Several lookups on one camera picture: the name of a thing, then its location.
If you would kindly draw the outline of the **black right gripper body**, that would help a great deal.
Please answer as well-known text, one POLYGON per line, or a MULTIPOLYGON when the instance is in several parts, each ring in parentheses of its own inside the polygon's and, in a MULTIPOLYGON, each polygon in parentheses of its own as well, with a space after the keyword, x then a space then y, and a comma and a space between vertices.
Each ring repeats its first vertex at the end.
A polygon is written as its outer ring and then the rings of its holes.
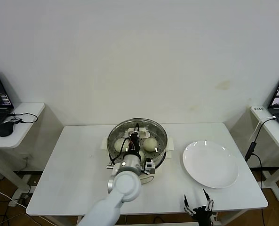
POLYGON ((194 208, 192 212, 192 218, 198 222, 199 226, 212 225, 212 221, 210 219, 210 217, 212 216, 212 211, 208 210, 206 206, 194 208))

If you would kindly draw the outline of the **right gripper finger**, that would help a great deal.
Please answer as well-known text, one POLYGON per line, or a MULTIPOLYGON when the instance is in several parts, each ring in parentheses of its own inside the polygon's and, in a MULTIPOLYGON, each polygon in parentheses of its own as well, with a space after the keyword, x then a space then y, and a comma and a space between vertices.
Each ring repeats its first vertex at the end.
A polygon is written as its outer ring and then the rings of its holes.
POLYGON ((184 210, 190 215, 190 216, 194 216, 196 214, 196 212, 194 210, 192 210, 188 204, 186 195, 184 195, 184 210))
POLYGON ((206 192, 205 189, 203 189, 203 192, 207 200, 205 210, 213 210, 214 200, 210 198, 209 194, 206 192))

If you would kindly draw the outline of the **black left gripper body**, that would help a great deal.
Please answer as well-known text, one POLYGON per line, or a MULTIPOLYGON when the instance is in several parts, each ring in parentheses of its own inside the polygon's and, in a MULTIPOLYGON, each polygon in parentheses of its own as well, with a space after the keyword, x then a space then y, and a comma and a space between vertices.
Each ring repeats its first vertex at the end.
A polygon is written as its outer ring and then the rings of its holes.
POLYGON ((132 154, 139 154, 140 151, 140 137, 138 132, 134 132, 130 135, 130 143, 131 143, 131 148, 130 152, 132 154))

